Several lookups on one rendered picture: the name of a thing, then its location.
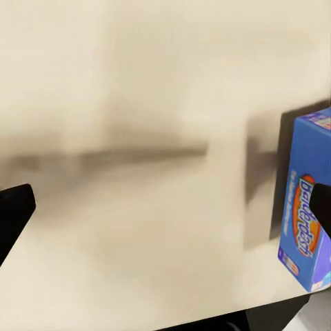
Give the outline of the board game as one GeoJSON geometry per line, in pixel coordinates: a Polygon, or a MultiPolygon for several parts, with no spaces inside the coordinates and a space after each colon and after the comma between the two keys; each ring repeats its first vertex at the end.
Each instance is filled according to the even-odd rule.
{"type": "Polygon", "coordinates": [[[309,208],[331,185],[331,108],[294,118],[278,259],[309,293],[331,285],[331,239],[309,208]]]}

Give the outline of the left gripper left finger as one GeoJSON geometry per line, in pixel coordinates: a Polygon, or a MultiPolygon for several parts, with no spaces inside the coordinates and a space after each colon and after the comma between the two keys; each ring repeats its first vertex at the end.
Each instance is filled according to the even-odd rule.
{"type": "Polygon", "coordinates": [[[0,267],[35,210],[29,183],[0,192],[0,267]]]}

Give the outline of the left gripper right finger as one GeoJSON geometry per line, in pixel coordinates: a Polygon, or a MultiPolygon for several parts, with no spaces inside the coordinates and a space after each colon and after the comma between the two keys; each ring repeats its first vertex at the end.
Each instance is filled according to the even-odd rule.
{"type": "Polygon", "coordinates": [[[309,208],[331,239],[331,185],[316,183],[313,188],[309,208]]]}

